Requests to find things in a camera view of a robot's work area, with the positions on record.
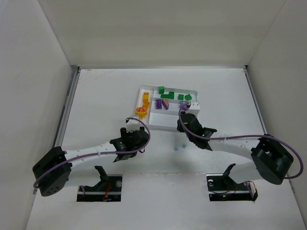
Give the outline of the purple lego brick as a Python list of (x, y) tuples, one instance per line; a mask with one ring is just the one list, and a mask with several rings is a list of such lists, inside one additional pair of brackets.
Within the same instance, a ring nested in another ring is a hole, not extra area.
[(161, 102), (160, 99), (156, 99), (156, 100), (155, 100), (155, 107), (156, 107), (156, 109), (158, 109), (158, 110), (161, 110), (161, 109), (162, 109), (162, 102)]
[(169, 109), (169, 102), (167, 99), (162, 99), (161, 100), (163, 107), (168, 110)]

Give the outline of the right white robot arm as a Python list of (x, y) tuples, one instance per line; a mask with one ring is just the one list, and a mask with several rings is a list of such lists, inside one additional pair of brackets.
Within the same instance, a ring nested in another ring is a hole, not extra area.
[(203, 127), (194, 114), (180, 111), (177, 130), (202, 150), (222, 151), (247, 158), (244, 164), (232, 163), (224, 178), (240, 184), (248, 180), (264, 179), (280, 185), (292, 165), (293, 156), (271, 135), (230, 136), (216, 129)]

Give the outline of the green curved lego brick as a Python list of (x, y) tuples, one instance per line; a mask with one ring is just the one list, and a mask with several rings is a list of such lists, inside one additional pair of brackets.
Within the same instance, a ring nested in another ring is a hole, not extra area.
[(165, 93), (165, 87), (164, 86), (159, 86), (158, 87), (158, 92), (159, 92), (159, 94), (164, 94)]

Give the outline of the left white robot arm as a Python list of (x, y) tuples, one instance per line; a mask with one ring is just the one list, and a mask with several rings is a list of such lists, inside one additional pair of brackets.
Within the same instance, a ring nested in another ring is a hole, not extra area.
[[(133, 158), (138, 152), (144, 152), (150, 139), (151, 133), (146, 126), (132, 132), (123, 127), (119, 138), (98, 146), (78, 150), (54, 147), (32, 168), (35, 176), (34, 188), (44, 197), (51, 196), (66, 186), (83, 186), (85, 189), (102, 191), (109, 183), (109, 177), (102, 166), (106, 158), (114, 156), (113, 162)], [(87, 169), (94, 169), (98, 173), (97, 182), (82, 181), (81, 176), (75, 175)]]

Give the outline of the orange round lego figure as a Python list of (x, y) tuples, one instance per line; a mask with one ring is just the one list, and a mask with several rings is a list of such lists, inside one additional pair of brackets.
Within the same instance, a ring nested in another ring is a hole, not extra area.
[(147, 114), (148, 114), (148, 110), (145, 107), (137, 107), (135, 110), (135, 114), (140, 118), (140, 119), (144, 119)]

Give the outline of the yellow lego brick pair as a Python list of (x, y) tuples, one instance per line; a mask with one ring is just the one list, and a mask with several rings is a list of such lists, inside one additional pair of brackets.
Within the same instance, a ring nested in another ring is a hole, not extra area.
[(146, 101), (143, 103), (142, 105), (144, 108), (148, 109), (150, 107), (150, 102), (149, 101)]

